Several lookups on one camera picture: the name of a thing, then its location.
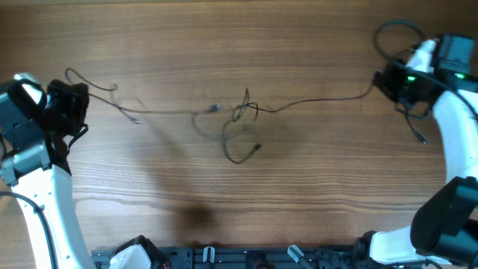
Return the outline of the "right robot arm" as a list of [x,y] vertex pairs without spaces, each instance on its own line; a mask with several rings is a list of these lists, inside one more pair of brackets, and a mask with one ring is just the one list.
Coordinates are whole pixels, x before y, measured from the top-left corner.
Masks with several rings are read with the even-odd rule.
[[423,41],[408,61],[389,58],[373,86],[404,115],[418,102],[429,106],[441,133],[446,164],[444,187],[416,212],[412,223],[374,232],[366,256],[376,265],[426,263],[477,267],[477,77],[471,75],[474,40],[440,34]]

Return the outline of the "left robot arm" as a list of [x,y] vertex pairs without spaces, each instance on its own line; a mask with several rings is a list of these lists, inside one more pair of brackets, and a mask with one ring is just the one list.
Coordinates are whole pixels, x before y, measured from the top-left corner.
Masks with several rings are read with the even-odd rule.
[[83,136],[88,86],[53,80],[43,88],[18,73],[1,85],[1,178],[19,203],[37,268],[148,268],[142,238],[90,252],[72,199],[67,157]]

